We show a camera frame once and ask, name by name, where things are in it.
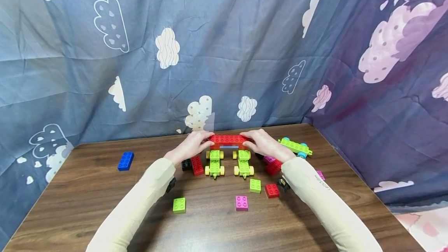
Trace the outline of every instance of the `green lego brick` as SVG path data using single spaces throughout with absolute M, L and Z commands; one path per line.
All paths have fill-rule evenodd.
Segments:
M 219 175 L 219 160 L 218 161 L 210 161 L 210 175 L 214 175 L 217 173 Z
M 294 153 L 304 152 L 308 156 L 313 154 L 313 151 L 310 150 L 307 146 L 303 146 L 294 141 L 287 140 L 285 138 L 283 138 L 281 140 L 279 139 L 278 141 L 280 142 L 281 145 L 285 146 L 286 148 L 288 148 L 289 150 L 291 150 Z
M 249 191 L 259 194 L 261 192 L 261 181 L 258 179 L 251 179 L 249 182 Z
M 212 151 L 210 151 L 210 160 L 219 160 L 220 158 L 219 158 L 219 153 L 220 151 L 219 150 L 212 150 Z
M 238 150 L 238 160 L 248 161 L 250 152 L 248 150 Z
M 249 163 L 248 161 L 238 161 L 238 167 L 240 169 L 240 176 L 243 175 L 249 175 L 250 169 L 249 169 Z
M 185 197 L 174 199 L 174 202 L 173 202 L 174 214 L 185 213 L 185 211 L 186 211 Z

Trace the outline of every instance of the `person's left hand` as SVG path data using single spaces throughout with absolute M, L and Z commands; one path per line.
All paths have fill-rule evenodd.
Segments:
M 215 143 L 212 141 L 205 141 L 212 135 L 214 135 L 213 132 L 193 131 L 179 144 L 179 146 L 165 154 L 164 158 L 172 161 L 176 166 L 183 160 L 194 157 L 204 149 L 214 145 Z

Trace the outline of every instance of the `wood grain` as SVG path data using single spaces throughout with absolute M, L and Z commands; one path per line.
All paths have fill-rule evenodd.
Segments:
M 306 142 L 307 160 L 356 212 L 384 251 L 423 251 L 319 132 L 307 124 L 265 128 L 274 138 Z M 222 133 L 237 134 L 239 131 Z M 91 143 L 78 146 L 56 174 L 6 251 L 84 251 L 106 216 L 154 160 L 185 135 Z M 131 169 L 117 170 L 124 151 L 135 153 Z M 292 191 L 268 199 L 249 193 L 249 180 L 233 176 L 235 161 L 225 151 L 226 175 L 194 177 L 176 171 L 176 187 L 148 212 L 129 251 L 335 251 L 312 211 Z M 252 156 L 255 178 L 275 183 L 264 162 Z M 248 212 L 235 211 L 235 196 L 248 196 Z M 173 214 L 173 199 L 186 197 L 187 212 Z

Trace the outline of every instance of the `long sleeve shirt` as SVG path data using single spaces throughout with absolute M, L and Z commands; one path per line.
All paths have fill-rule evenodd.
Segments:
M 295 157 L 281 169 L 289 186 L 315 213 L 339 251 L 382 251 L 365 224 L 306 160 Z M 126 252 L 148 210 L 165 193 L 175 170 L 165 158 L 148 167 L 98 228 L 86 251 Z

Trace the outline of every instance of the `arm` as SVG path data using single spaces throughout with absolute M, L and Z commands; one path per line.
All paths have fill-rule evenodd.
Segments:
M 212 135 L 212 132 L 194 131 L 179 146 L 148 167 L 98 228 L 86 251 L 126 252 L 148 210 L 163 196 L 173 179 L 175 166 L 213 145 L 211 141 L 204 142 Z
M 148 167 L 98 228 L 86 251 L 126 252 L 146 213 L 165 193 L 175 170 L 173 162 L 166 158 Z
M 339 251 L 382 251 L 365 224 L 306 160 L 296 157 L 263 130 L 241 135 L 254 141 L 244 142 L 254 152 L 282 162 L 281 169 L 289 186 L 318 217 Z

